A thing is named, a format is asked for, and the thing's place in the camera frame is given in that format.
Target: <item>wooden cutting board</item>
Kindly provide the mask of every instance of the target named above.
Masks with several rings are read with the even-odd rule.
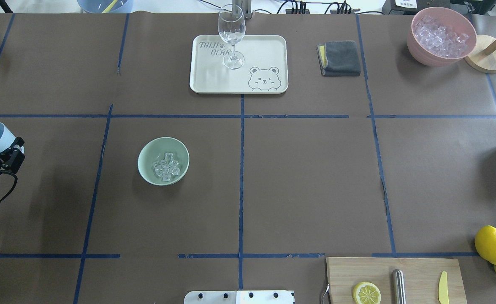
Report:
[[[327,258],[331,303],[355,304],[352,289],[371,282],[381,291],[381,304],[393,304],[392,271],[404,272],[408,304],[439,304],[437,288],[441,272],[448,274],[450,304],[467,304],[462,273],[454,258]]]

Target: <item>pink bowl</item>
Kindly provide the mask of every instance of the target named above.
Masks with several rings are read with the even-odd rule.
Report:
[[[421,46],[413,34],[413,27],[421,21],[425,15],[430,15],[431,17],[438,19],[439,22],[446,27],[452,27],[452,31],[456,32],[458,35],[461,33],[467,34],[469,36],[469,39],[466,41],[466,44],[469,46],[468,51],[459,58],[445,58],[432,54]],[[453,11],[450,8],[441,8],[439,6],[424,8],[419,11],[411,21],[411,28],[407,34],[407,48],[409,49],[409,52],[418,62],[429,67],[443,67],[444,65],[449,65],[461,60],[473,51],[476,43],[477,32],[471,22],[459,12]]]

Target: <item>gray cloth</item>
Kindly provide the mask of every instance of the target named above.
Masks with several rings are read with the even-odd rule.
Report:
[[[319,65],[323,76],[358,76],[360,75],[360,62],[356,42],[354,41],[329,41],[325,43],[325,57],[327,64],[323,65],[321,53],[317,45],[319,54]]]

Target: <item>champagne flute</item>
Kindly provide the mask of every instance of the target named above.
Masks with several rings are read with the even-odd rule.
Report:
[[[233,46],[233,52],[223,56],[223,65],[232,70],[242,67],[244,55],[235,51],[235,45],[246,33],[246,21],[242,8],[236,4],[227,4],[220,8],[217,30],[221,39]]]

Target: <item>bear drawing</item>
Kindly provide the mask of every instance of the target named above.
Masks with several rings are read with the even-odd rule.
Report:
[[[278,77],[278,68],[271,67],[268,70],[261,70],[258,67],[253,67],[249,70],[252,74],[248,85],[254,91],[277,91],[281,81]]]

